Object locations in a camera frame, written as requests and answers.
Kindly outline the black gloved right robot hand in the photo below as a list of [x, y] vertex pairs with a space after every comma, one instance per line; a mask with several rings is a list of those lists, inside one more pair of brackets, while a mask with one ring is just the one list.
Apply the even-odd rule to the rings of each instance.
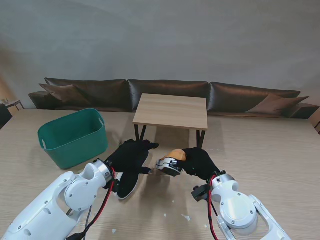
[[200, 148], [183, 149], [186, 160], [177, 160], [176, 166], [183, 169], [190, 176], [197, 176], [204, 181], [208, 181], [213, 175], [219, 174], [221, 171], [214, 164], [209, 154]]

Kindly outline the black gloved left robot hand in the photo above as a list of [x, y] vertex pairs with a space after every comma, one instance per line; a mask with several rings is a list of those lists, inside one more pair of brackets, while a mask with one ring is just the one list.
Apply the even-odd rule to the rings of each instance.
[[143, 167], [148, 158], [149, 150], [159, 147], [158, 143], [149, 140], [125, 141], [118, 149], [112, 153], [104, 162], [114, 169], [117, 173], [130, 174], [150, 174], [149, 167]]

